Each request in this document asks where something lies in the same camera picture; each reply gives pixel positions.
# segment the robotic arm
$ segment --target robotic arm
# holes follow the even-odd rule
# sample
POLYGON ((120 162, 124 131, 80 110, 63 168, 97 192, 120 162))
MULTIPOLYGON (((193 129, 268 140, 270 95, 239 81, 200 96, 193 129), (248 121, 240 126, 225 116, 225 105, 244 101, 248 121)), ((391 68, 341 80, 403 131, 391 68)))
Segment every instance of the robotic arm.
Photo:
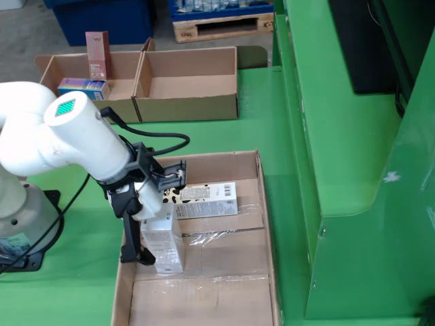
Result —
MULTIPOLYGON (((142 143, 124 143, 104 117, 120 122, 121 127, 124 122, 110 108, 100 112, 83 92, 56 98, 43 85, 14 82, 0 84, 0 96, 1 165, 23 177, 72 164, 82 166, 103 188, 115 215, 124 220, 121 262, 153 264, 152 254, 140 245, 136 221, 157 217, 162 191, 186 184, 185 161, 163 168, 142 143)), ((0 175, 2 182, 9 178, 5 175, 0 175)), ((7 206, 1 196, 0 205, 7 206)))

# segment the barcode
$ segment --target barcode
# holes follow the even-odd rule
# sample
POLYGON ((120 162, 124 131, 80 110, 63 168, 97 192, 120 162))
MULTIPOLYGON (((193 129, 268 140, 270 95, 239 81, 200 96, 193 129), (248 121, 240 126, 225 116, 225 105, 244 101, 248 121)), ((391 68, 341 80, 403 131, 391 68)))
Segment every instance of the barcode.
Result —
POLYGON ((231 185, 225 185, 225 196, 231 196, 231 185))

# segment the pink product box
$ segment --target pink product box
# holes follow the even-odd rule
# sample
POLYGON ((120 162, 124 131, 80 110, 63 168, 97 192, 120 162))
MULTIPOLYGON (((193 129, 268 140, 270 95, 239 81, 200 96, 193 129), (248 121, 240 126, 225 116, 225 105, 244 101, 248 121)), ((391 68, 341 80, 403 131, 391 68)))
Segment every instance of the pink product box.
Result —
POLYGON ((110 49, 108 32, 86 32, 89 74, 91 79, 110 78, 110 49))

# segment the white product box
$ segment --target white product box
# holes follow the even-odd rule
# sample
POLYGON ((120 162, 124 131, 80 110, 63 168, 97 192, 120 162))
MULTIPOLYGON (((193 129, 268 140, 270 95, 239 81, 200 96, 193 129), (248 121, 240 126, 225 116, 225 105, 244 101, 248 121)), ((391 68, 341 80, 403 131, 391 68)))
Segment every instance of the white product box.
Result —
POLYGON ((164 192, 163 202, 174 204, 178 219, 238 213, 235 182, 188 185, 181 191, 169 189, 164 192))
POLYGON ((161 274, 182 273, 184 269, 184 243, 173 208, 171 204, 163 205, 161 217, 141 222, 142 237, 161 274))

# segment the green surface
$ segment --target green surface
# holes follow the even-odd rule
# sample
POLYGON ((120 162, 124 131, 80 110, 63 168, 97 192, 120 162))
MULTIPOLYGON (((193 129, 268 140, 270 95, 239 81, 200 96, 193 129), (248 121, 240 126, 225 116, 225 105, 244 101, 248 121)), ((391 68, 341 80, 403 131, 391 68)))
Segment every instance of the green surface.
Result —
POLYGON ((322 217, 316 201, 314 172, 305 115, 300 100, 300 82, 283 15, 275 16, 277 47, 283 69, 285 96, 291 126, 295 168, 298 174, 305 231, 313 275, 307 319, 370 318, 409 316, 400 280, 384 245, 382 212, 322 217))
MULTIPOLYGON (((239 72, 240 120, 135 125, 149 131, 188 133, 177 153, 251 150, 262 157, 273 231, 283 325, 411 326, 412 319, 305 321, 310 276, 298 177, 288 128, 289 98, 280 67, 239 72)), ((170 145, 123 132, 156 149, 170 145)), ((64 207, 86 173, 68 167, 31 178, 42 189, 60 189, 64 207)), ((91 181, 67 214, 65 231, 40 271, 0 276, 2 325, 109 325, 122 223, 91 181)))
POLYGON ((328 0, 287 0, 287 8, 321 213, 361 213, 400 124, 394 96, 353 93, 328 0))

